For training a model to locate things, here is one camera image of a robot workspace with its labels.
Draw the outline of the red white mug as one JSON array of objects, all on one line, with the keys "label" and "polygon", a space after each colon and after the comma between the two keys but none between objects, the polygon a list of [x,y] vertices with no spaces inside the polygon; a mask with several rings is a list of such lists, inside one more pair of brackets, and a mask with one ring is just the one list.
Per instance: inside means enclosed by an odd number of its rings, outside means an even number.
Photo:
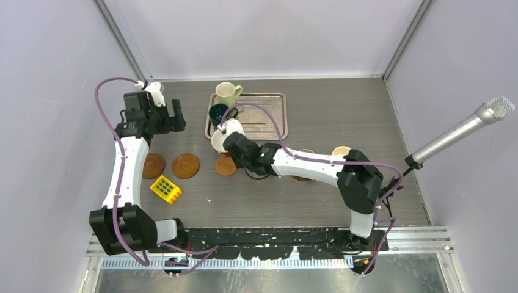
[{"label": "red white mug", "polygon": [[223,157],[230,157],[230,154],[224,148],[224,141],[227,137],[228,135],[221,131],[215,131],[211,136],[212,147]]}]

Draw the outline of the silver metal tray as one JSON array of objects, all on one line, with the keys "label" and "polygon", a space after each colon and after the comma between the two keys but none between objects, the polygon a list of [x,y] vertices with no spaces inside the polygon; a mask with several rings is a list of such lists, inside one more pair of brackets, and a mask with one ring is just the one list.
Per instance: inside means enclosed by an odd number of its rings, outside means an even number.
[{"label": "silver metal tray", "polygon": [[287,100],[282,93],[243,93],[236,119],[252,140],[277,140],[276,128],[288,135]]}]

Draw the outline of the dark green mug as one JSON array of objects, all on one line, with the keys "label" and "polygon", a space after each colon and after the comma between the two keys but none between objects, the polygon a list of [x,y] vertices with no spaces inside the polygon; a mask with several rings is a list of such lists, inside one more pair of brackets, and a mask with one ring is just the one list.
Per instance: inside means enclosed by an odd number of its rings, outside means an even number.
[{"label": "dark green mug", "polygon": [[220,124],[220,122],[227,121],[231,118],[236,118],[238,116],[238,110],[233,109],[227,114],[225,118],[223,118],[224,113],[228,109],[229,106],[222,103],[215,104],[209,109],[208,116],[215,131],[217,130],[217,126]]}]

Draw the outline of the light green mug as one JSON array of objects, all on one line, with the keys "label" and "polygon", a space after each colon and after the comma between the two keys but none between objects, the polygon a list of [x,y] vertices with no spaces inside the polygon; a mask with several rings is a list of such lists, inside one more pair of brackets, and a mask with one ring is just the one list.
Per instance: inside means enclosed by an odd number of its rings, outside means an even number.
[{"label": "light green mug", "polygon": [[241,85],[234,85],[231,82],[221,82],[215,88],[218,101],[228,107],[233,106],[243,92]]}]

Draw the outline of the cream mug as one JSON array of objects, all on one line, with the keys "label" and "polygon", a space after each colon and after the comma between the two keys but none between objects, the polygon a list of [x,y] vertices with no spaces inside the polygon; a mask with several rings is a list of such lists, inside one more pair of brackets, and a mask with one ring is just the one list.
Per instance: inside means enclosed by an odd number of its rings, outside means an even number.
[{"label": "cream mug", "polygon": [[337,146],[333,149],[333,156],[347,156],[350,152],[351,148],[348,146]]}]

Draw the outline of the grey ribbed mug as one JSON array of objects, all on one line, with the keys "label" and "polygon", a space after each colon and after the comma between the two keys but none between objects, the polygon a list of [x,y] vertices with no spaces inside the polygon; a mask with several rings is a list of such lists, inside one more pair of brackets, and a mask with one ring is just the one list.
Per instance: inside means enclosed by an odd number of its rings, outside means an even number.
[{"label": "grey ribbed mug", "polygon": [[309,149],[300,149],[300,150],[298,150],[298,155],[303,155],[303,154],[306,154],[306,153],[314,154],[314,152],[312,150],[309,150]]}]

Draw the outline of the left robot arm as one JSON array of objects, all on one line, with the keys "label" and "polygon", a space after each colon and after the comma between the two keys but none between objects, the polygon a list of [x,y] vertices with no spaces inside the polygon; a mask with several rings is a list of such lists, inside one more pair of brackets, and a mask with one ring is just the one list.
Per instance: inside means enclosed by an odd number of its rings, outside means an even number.
[{"label": "left robot arm", "polygon": [[178,218],[153,220],[141,205],[141,185],[145,159],[155,135],[184,131],[181,103],[172,100],[173,115],[166,104],[157,106],[151,93],[126,93],[123,96],[125,121],[112,129],[115,139],[115,164],[101,209],[90,212],[89,224],[107,255],[150,250],[161,242],[179,253],[188,243]]}]

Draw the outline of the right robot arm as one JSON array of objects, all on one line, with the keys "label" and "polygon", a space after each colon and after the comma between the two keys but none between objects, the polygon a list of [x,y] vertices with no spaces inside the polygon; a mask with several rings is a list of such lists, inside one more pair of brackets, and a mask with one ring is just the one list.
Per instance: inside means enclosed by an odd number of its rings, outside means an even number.
[{"label": "right robot arm", "polygon": [[373,243],[374,206],[384,179],[382,173],[358,150],[344,156],[303,153],[277,143],[257,145],[238,132],[213,143],[244,168],[260,176],[297,176],[336,187],[351,211],[349,244],[365,250]]}]

